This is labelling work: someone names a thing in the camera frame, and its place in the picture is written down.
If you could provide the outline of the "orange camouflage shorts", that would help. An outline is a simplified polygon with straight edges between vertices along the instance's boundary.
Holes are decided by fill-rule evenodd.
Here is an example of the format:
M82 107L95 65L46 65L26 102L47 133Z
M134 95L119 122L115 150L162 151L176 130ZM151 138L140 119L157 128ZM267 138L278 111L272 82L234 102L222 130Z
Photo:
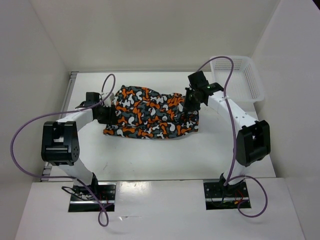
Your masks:
M186 96L164 94L140 86L122 85L112 99L115 123L107 124L104 135L132 139L174 139L196 133L200 115L185 111Z

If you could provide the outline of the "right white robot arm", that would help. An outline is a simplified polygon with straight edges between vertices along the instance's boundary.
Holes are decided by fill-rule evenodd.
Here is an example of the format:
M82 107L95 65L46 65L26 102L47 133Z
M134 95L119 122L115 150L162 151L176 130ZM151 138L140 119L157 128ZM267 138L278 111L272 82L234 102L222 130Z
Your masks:
M220 193L230 197L245 178L247 169L270 154L270 125L265 120L259 121L247 114L226 95L219 83L209 83L203 71L192 73L188 80L183 110L198 111L201 104L205 104L231 125L232 160L230 169L221 174L219 180Z

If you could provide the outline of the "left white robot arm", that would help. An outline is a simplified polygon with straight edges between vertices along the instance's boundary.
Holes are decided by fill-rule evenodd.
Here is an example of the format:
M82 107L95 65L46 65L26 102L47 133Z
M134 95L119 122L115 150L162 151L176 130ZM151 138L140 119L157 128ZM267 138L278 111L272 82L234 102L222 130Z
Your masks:
M72 179L76 191L82 191L89 200L99 196L100 187L96 175L80 159L78 132L94 120L100 124L114 124L114 97L112 92L87 92L85 101L75 110L57 121L47 121L43 125L42 160L62 170Z

